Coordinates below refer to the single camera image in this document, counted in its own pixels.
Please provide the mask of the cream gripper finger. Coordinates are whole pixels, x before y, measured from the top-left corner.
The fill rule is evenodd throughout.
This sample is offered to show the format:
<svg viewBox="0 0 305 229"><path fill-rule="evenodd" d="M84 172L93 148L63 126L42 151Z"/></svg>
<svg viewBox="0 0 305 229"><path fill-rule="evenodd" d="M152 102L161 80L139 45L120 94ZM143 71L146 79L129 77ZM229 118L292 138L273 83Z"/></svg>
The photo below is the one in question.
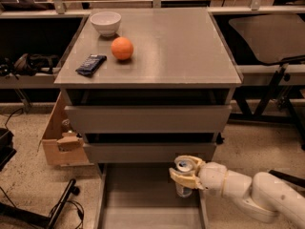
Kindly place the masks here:
<svg viewBox="0 0 305 229"><path fill-rule="evenodd" d="M203 185L195 171L182 173L174 168L169 169L171 179L183 187L190 189L202 189Z"/></svg>
<svg viewBox="0 0 305 229"><path fill-rule="evenodd" d="M193 165L192 171L195 171L196 173L198 173L200 168L206 164L206 162L204 160L202 160L201 158L199 158L197 156L178 156L174 161L176 161L177 159L189 160L191 162L191 164Z"/></svg>

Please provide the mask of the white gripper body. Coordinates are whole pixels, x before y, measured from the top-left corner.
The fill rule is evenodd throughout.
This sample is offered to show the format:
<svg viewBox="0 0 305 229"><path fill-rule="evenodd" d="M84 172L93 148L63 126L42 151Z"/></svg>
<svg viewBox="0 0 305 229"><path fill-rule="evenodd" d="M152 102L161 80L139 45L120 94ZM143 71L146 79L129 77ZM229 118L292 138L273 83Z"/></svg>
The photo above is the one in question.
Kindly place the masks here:
<svg viewBox="0 0 305 229"><path fill-rule="evenodd" d="M228 169L222 164L209 162L200 168L198 173L202 190L209 195L220 197Z"/></svg>

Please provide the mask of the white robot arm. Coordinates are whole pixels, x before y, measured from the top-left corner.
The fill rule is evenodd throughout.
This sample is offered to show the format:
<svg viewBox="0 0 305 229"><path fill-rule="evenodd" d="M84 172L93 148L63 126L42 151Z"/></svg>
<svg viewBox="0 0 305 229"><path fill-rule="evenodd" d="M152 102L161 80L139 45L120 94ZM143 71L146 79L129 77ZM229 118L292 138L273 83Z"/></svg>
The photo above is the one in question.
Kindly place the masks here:
<svg viewBox="0 0 305 229"><path fill-rule="evenodd" d="M176 191L187 198L192 190L229 199L243 213L261 222L274 222L279 214L305 229L305 197L283 179L259 172L249 177L196 156L178 156L169 169Z"/></svg>

